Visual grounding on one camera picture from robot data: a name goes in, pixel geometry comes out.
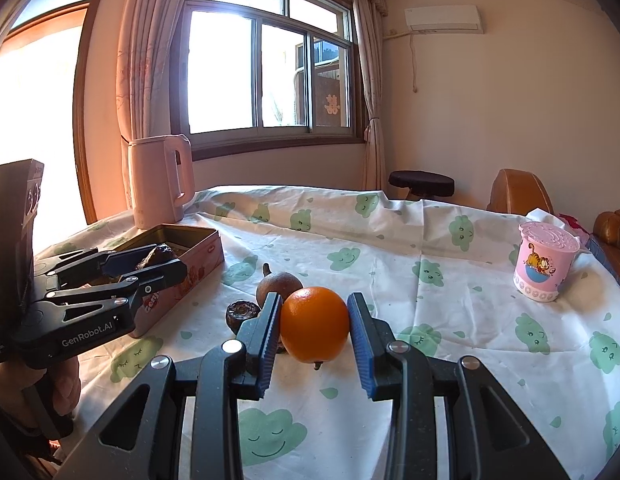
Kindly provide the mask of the left hand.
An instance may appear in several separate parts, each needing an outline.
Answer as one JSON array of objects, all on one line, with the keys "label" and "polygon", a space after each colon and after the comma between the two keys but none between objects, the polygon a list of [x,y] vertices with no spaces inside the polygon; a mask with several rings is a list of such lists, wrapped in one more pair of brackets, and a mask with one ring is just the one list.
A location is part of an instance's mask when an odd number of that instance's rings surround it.
[{"label": "left hand", "polygon": [[81,394],[79,360],[34,370],[22,360],[0,363],[0,479],[52,479],[63,461],[44,430],[48,416],[67,417]]}]

